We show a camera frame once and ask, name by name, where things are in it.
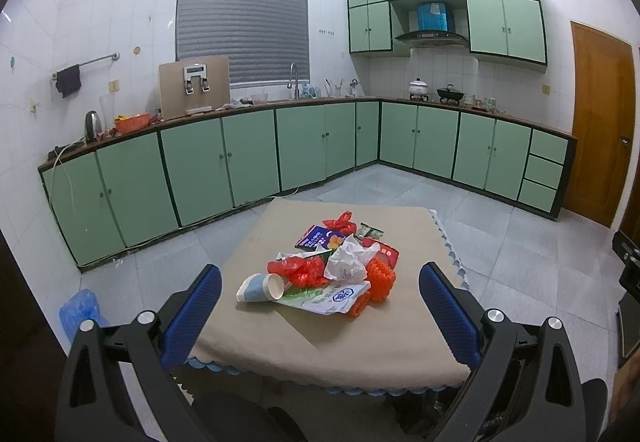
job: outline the window blind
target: window blind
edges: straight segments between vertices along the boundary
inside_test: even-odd
[[[176,60],[215,54],[232,84],[309,79],[307,0],[178,0]]]

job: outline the orange basket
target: orange basket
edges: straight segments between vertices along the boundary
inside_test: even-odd
[[[149,112],[145,114],[134,115],[128,117],[122,121],[116,120],[116,130],[119,133],[131,133],[136,130],[142,130],[149,126],[149,120],[151,119]]]

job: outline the silver screw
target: silver screw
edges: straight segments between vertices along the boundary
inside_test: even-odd
[[[486,316],[494,323],[500,323],[504,319],[504,314],[495,308],[487,312]]]
[[[93,327],[94,327],[94,320],[92,319],[85,319],[80,324],[80,329],[82,330],[82,332],[89,332],[89,330],[91,330]]]
[[[138,323],[141,323],[143,325],[148,325],[154,319],[156,319],[156,314],[151,312],[150,310],[145,310],[144,312],[138,314]]]
[[[562,321],[560,321],[557,317],[550,317],[548,319],[548,323],[552,329],[559,330],[562,328]]]

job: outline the towel rack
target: towel rack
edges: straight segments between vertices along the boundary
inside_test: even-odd
[[[85,61],[84,63],[79,63],[78,66],[81,67],[82,65],[88,65],[90,63],[93,63],[94,61],[106,60],[107,58],[111,58],[113,61],[119,60],[120,53],[114,52],[113,54],[108,54],[107,56],[101,56],[100,58],[95,58],[95,60],[89,60]],[[53,81],[55,81],[56,79],[58,79],[58,73],[54,72],[52,77]]]

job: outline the beige tablecloth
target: beige tablecloth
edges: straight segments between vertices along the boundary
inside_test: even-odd
[[[388,299],[357,319],[321,316],[274,303],[238,303],[244,279],[294,245],[312,224],[353,211],[353,221],[382,229],[400,252]],[[222,267],[222,295],[190,357],[299,384],[415,390],[457,386],[468,368],[454,359],[418,290],[420,268],[435,261],[456,286],[461,278],[430,212],[277,198]]]

